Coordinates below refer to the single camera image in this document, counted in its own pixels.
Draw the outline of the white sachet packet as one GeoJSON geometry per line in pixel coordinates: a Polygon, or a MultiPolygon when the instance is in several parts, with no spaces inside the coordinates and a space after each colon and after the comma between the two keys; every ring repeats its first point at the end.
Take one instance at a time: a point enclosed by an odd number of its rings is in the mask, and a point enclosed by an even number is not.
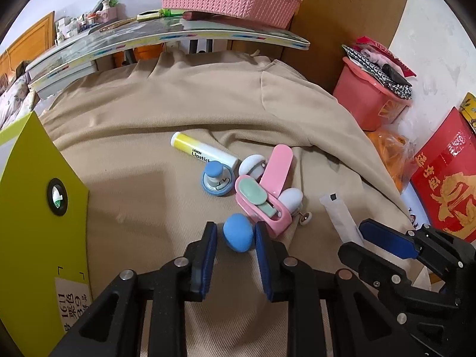
{"type": "Polygon", "coordinates": [[[335,193],[330,193],[321,197],[320,203],[327,211],[340,240],[343,243],[354,242],[363,247],[363,237],[345,202],[338,198],[335,193]]]}

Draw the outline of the blue round stamp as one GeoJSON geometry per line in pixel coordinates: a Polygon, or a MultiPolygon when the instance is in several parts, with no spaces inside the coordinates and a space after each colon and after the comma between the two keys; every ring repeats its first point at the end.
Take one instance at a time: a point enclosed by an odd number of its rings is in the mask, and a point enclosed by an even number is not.
{"type": "Polygon", "coordinates": [[[233,214],[223,223],[224,240],[235,252],[248,251],[253,244],[253,234],[253,225],[245,215],[233,214]]]}
{"type": "Polygon", "coordinates": [[[203,190],[212,196],[222,197],[233,189],[235,175],[227,165],[213,160],[206,164],[202,176],[203,190]]]}

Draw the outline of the bag of oranges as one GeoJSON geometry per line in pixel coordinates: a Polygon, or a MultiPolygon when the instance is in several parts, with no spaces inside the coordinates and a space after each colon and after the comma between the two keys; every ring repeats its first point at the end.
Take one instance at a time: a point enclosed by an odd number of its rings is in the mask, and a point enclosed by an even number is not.
{"type": "Polygon", "coordinates": [[[417,169],[416,146],[407,137],[386,127],[365,132],[400,193],[417,169]]]}

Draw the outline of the small white knob stamp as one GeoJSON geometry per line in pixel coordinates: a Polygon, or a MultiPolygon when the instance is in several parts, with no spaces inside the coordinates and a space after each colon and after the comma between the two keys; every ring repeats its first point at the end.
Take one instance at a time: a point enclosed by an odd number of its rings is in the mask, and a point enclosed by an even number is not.
{"type": "Polygon", "coordinates": [[[295,212],[294,213],[294,216],[296,218],[298,218],[298,224],[300,226],[305,226],[307,225],[311,219],[312,219],[312,213],[311,212],[301,212],[301,211],[298,211],[298,212],[295,212]]]}

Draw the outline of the white round stamp lower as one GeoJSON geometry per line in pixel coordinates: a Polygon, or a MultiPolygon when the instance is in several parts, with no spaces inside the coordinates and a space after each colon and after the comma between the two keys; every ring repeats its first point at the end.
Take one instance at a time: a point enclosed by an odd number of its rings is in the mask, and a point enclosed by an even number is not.
{"type": "Polygon", "coordinates": [[[298,188],[289,188],[281,192],[278,200],[290,214],[295,214],[302,206],[303,192],[298,188]]]}

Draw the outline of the white round stamp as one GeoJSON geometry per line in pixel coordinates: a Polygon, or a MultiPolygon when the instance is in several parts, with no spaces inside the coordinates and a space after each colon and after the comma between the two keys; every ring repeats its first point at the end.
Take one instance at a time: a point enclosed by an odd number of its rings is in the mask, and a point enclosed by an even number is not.
{"type": "Polygon", "coordinates": [[[302,206],[303,192],[298,188],[289,188],[281,192],[278,200],[290,214],[295,214],[302,206]]]}
{"type": "Polygon", "coordinates": [[[239,165],[238,174],[240,176],[250,176],[259,181],[265,172],[266,159],[262,155],[250,155],[242,160],[239,165]]]}

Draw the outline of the pink plastic bucket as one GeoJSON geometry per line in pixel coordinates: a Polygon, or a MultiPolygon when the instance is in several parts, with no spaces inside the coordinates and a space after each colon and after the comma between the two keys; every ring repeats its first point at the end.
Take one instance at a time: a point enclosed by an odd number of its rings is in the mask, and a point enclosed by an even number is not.
{"type": "Polygon", "coordinates": [[[364,72],[349,57],[342,58],[344,67],[332,95],[357,121],[364,131],[376,131],[393,123],[412,106],[364,72]]]}

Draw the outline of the pink open clipper case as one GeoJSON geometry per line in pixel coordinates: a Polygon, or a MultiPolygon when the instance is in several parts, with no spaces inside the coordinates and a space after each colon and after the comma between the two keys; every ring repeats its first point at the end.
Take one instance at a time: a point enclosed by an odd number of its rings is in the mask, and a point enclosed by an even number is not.
{"type": "Polygon", "coordinates": [[[292,223],[289,211],[278,200],[293,161],[293,152],[285,144],[276,145],[266,159],[265,172],[259,181],[238,176],[235,182],[236,201],[255,223],[264,222],[275,239],[292,223]]]}

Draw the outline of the white round stamp upper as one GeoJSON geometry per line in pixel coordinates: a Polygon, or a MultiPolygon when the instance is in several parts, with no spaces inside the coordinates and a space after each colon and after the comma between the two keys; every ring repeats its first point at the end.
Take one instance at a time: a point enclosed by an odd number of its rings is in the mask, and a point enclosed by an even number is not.
{"type": "Polygon", "coordinates": [[[266,159],[262,155],[250,155],[242,160],[239,165],[238,174],[240,176],[250,176],[259,181],[265,172],[266,159]]]}

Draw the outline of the beige cloth table cover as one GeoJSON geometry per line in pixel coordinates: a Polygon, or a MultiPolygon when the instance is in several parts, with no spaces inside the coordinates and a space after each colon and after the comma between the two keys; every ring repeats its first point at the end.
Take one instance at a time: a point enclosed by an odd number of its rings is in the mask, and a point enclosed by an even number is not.
{"type": "Polygon", "coordinates": [[[240,159],[278,144],[294,160],[287,185],[312,213],[282,242],[319,270],[340,267],[340,237],[321,198],[356,222],[402,230],[408,212],[374,145],[334,97],[288,65],[237,52],[165,53],[74,82],[40,118],[88,188],[87,255],[94,295],[122,270],[156,270],[239,207],[203,191],[203,163],[173,148],[181,131],[240,159]]]}

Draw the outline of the bed with floral quilt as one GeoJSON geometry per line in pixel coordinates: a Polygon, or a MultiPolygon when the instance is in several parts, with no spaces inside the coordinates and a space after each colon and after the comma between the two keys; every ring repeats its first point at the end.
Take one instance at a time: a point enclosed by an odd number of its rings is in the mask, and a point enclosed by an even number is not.
{"type": "Polygon", "coordinates": [[[40,98],[28,87],[28,76],[23,74],[1,95],[0,127],[4,129],[34,110],[40,98]]]}

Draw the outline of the wooden wardrobe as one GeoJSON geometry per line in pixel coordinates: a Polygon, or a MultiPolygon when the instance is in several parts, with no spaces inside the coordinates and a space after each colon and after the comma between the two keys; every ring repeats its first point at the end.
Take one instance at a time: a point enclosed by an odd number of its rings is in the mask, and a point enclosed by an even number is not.
{"type": "Polygon", "coordinates": [[[343,68],[342,45],[364,35],[389,46],[407,0],[302,0],[290,22],[290,31],[310,42],[307,51],[265,43],[231,41],[228,49],[259,52],[279,59],[328,92],[343,68]]]}

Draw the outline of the printed folding table board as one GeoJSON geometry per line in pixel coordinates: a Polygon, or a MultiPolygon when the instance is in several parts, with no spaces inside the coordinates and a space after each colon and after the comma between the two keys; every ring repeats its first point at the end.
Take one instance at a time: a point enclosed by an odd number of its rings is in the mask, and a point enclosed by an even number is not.
{"type": "Polygon", "coordinates": [[[179,16],[134,21],[81,37],[46,58],[43,68],[30,76],[29,87],[40,91],[87,62],[129,49],[185,40],[242,40],[307,50],[310,42],[284,29],[243,19],[214,15],[206,20],[179,16]]]}

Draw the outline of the wooden bed headboard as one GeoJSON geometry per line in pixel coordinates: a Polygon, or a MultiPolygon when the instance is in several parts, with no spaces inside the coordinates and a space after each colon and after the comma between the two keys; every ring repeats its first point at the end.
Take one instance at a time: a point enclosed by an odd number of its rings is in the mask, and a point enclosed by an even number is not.
{"type": "Polygon", "coordinates": [[[10,82],[16,75],[16,68],[23,61],[32,61],[49,50],[55,43],[55,11],[36,22],[1,54],[0,70],[10,82]]]}

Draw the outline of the toiletries cluster on cabinet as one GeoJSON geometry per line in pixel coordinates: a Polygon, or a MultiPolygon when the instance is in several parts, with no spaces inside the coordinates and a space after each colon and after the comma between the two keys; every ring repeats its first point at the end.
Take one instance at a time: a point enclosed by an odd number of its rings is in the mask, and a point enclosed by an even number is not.
{"type": "Polygon", "coordinates": [[[102,24],[112,23],[125,16],[125,5],[119,0],[99,0],[95,6],[80,15],[65,15],[55,21],[56,43],[62,43],[80,33],[102,24]]]}

